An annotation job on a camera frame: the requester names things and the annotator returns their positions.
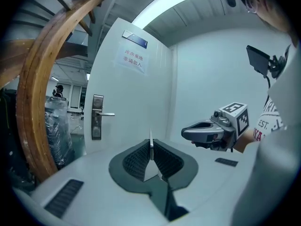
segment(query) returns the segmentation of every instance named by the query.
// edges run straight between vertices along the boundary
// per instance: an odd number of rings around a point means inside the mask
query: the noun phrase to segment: plastic-wrapped object
[[[65,98],[49,97],[45,102],[45,124],[52,157],[58,169],[74,160]]]

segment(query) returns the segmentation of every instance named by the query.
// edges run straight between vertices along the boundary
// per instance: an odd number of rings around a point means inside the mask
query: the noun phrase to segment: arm
[[[253,130],[247,130],[236,142],[234,149],[243,153],[246,145],[254,141]]]

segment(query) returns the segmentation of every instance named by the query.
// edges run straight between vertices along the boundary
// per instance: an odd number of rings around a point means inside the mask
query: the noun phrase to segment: person in background
[[[54,97],[61,97],[61,98],[63,98],[63,86],[62,85],[57,85],[56,86],[56,91],[55,90],[53,90],[52,91],[52,95],[54,96]]]
[[[292,44],[286,49],[284,58],[286,67],[297,50],[300,49],[299,38],[291,25],[284,11],[279,7],[275,0],[242,0],[246,9],[250,13],[256,14],[268,26],[272,26],[281,32],[287,33]],[[266,103],[262,114],[254,130],[246,131],[237,141],[234,148],[243,152],[246,146],[253,141],[261,141],[267,134],[283,126],[279,112],[271,99]]]

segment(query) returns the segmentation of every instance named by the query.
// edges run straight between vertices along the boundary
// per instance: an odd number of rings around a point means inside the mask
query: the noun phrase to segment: white door
[[[148,41],[147,48],[123,38],[125,30]],[[87,153],[165,139],[172,86],[172,53],[146,31],[117,19],[106,35],[89,78],[84,114]],[[103,96],[101,140],[92,140],[93,96]]]

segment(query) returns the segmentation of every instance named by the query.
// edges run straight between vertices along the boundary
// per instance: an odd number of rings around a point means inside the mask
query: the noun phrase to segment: black vent
[[[65,186],[46,205],[45,209],[49,213],[52,213],[58,218],[61,218],[83,184],[83,182],[74,179],[68,181]]]
[[[215,161],[232,167],[236,167],[238,163],[237,161],[232,161],[221,157],[217,158]]]
[[[149,141],[123,160],[125,171],[140,181],[144,181],[145,169],[150,161]]]
[[[154,142],[154,161],[162,175],[168,179],[184,166],[181,157]]]

